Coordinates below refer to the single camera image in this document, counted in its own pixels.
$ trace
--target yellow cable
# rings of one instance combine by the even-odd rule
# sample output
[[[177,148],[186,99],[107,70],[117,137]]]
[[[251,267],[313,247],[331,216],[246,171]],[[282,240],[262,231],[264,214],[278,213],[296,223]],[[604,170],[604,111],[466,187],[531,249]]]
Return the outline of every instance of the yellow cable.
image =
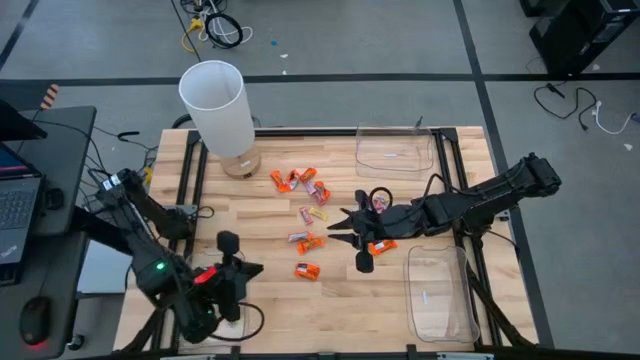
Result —
[[[191,19],[191,26],[189,26],[189,29],[187,29],[187,33],[186,34],[182,34],[182,39],[180,40],[180,44],[182,45],[182,48],[185,49],[186,51],[190,52],[190,53],[194,53],[196,52],[194,49],[188,47],[184,41],[187,38],[187,35],[197,29],[202,29],[204,27],[204,25],[202,24],[202,20],[198,19],[198,18],[193,18]]]

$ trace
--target candy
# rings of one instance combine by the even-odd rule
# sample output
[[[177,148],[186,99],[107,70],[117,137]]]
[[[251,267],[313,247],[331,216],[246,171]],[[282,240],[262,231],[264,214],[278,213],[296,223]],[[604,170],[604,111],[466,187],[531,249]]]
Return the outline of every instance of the candy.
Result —
[[[373,256],[377,256],[389,249],[395,249],[397,247],[398,244],[396,244],[394,240],[382,240],[375,244],[369,243],[369,252],[372,253]]]
[[[324,246],[323,238],[313,238],[311,240],[298,243],[298,254],[304,255],[310,250]]]
[[[307,181],[311,180],[311,178],[316,176],[317,173],[318,171],[316,169],[308,168],[302,175],[300,175],[300,181],[306,183]]]
[[[293,189],[298,186],[298,183],[300,183],[300,173],[298,173],[298,170],[291,170],[289,176],[287,176],[287,185],[289,185],[290,189],[289,191],[293,191]]]
[[[318,280],[318,275],[320,275],[320,267],[313,264],[298,263],[296,264],[296,270],[293,274],[311,281],[316,281]]]
[[[316,208],[310,208],[309,209],[309,214],[317,217],[318,219],[322,220],[322,221],[327,221],[327,219],[329,219],[329,215],[327,215],[326,212],[320,210],[320,209],[316,209]]]
[[[329,196],[331,196],[331,191],[327,190],[324,187],[324,183],[322,181],[316,181],[314,187],[316,188],[316,193],[313,196],[316,198],[318,205],[323,206],[326,204],[327,200],[329,200]]]
[[[311,225],[313,223],[313,219],[311,218],[311,215],[309,215],[309,209],[306,207],[300,208],[300,215],[302,215],[302,220],[304,220],[305,224]]]
[[[290,191],[289,186],[287,186],[287,184],[282,182],[282,175],[280,174],[280,170],[272,171],[270,175],[271,175],[271,179],[276,184],[276,187],[278,188],[279,192]]]
[[[301,232],[301,233],[295,233],[295,234],[289,234],[289,242],[298,242],[298,241],[311,240],[311,236],[312,236],[312,234],[310,232],[308,232],[308,231]]]

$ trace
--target laptop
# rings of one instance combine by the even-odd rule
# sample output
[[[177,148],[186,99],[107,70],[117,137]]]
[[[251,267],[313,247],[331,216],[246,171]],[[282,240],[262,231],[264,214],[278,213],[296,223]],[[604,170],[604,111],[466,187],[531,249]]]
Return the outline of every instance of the laptop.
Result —
[[[22,259],[43,185],[38,170],[0,143],[0,266]]]

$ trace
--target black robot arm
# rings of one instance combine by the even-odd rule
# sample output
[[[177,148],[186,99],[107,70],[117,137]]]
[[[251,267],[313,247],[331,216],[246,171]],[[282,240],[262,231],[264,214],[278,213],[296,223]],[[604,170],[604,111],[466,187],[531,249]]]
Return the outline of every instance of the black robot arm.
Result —
[[[234,256],[239,251],[237,235],[218,233],[222,263],[191,269],[181,256],[154,238],[147,221],[154,224],[161,237],[181,240],[195,231],[195,217],[191,216],[195,214],[186,214],[179,208],[164,209],[147,195],[142,178],[129,169],[101,181],[96,198],[126,242],[138,288],[156,307],[150,321],[157,319],[160,311],[171,309],[185,340],[198,343],[212,336],[222,319],[239,320],[239,301],[246,297],[246,284],[263,266]],[[218,305],[220,317],[213,304]],[[150,334],[149,329],[139,334],[135,345],[127,350],[139,350],[138,345],[144,346]]]
[[[358,270],[371,272],[373,257],[368,252],[369,243],[434,236],[451,229],[454,222],[459,222],[467,234],[482,235],[497,214],[516,206],[525,197],[553,195],[561,184],[547,160],[534,154],[523,158],[504,174],[464,191],[445,184],[454,192],[429,195],[435,178],[442,180],[439,175],[433,175],[424,196],[412,200],[411,205],[393,205],[393,196],[386,188],[376,188],[369,195],[357,190],[359,209],[341,209],[347,219],[328,227],[329,230],[353,229],[354,233],[330,234],[329,237],[348,242],[360,250],[356,256]],[[389,196],[388,207],[381,213],[373,206],[373,198],[378,192]]]

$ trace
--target wooden tabletop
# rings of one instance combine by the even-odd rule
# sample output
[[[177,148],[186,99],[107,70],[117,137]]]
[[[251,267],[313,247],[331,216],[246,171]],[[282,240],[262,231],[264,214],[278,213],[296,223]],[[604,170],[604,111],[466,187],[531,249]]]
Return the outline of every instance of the wooden tabletop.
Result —
[[[481,127],[457,128],[469,185],[473,186],[495,176],[487,141]],[[150,195],[161,204],[174,204],[180,180],[186,146],[187,130],[165,130],[151,183]],[[394,137],[380,138],[381,145],[393,146]],[[398,241],[398,248],[376,257],[375,271],[359,273],[355,268],[354,250],[349,244],[327,239],[326,246],[298,255],[295,246],[287,243],[290,233],[309,230],[326,235],[327,225],[344,219],[340,207],[355,208],[354,191],[367,192],[377,186],[388,187],[394,203],[407,203],[419,197],[425,188],[424,180],[388,180],[365,178],[356,174],[355,137],[277,137],[257,138],[262,152],[262,166],[250,179],[234,180],[225,175],[219,159],[209,154],[201,206],[212,206],[216,213],[211,219],[199,219],[194,266],[210,265],[219,259],[215,236],[218,231],[230,230],[240,236],[240,249],[247,261],[264,264],[264,272],[248,286],[247,302],[258,305],[266,314],[262,332],[241,343],[243,353],[313,353],[313,352],[401,352],[407,344],[416,344],[418,351],[470,350],[471,344],[443,344],[421,341],[410,330],[407,316],[403,264],[408,251],[415,246],[442,249],[453,246],[451,232],[437,237],[421,237]],[[434,165],[424,171],[423,179],[440,173],[435,145]],[[446,146],[449,168],[457,184],[455,165],[449,146]],[[191,199],[199,151],[192,160],[187,199]],[[304,191],[281,194],[269,177],[279,169],[283,174],[296,168],[318,170],[316,180],[322,180],[332,192],[322,209],[329,220],[315,219],[310,226],[302,222],[298,209],[314,206]],[[443,191],[434,183],[431,192]],[[508,223],[496,223],[493,230],[510,237]],[[536,342],[536,332],[525,293],[525,287],[514,248],[504,239],[487,234],[484,256],[496,303],[520,330],[523,336]],[[472,267],[473,255],[467,241],[467,254]],[[294,277],[299,261],[320,266],[318,281]],[[480,330],[485,344],[490,343],[489,331],[482,304],[479,309]],[[135,281],[129,281],[114,349],[122,348],[136,334],[152,311]],[[230,337],[250,333],[259,318],[247,311],[246,322],[221,330]],[[226,352],[227,346],[215,340],[201,344],[181,341],[181,352]]]

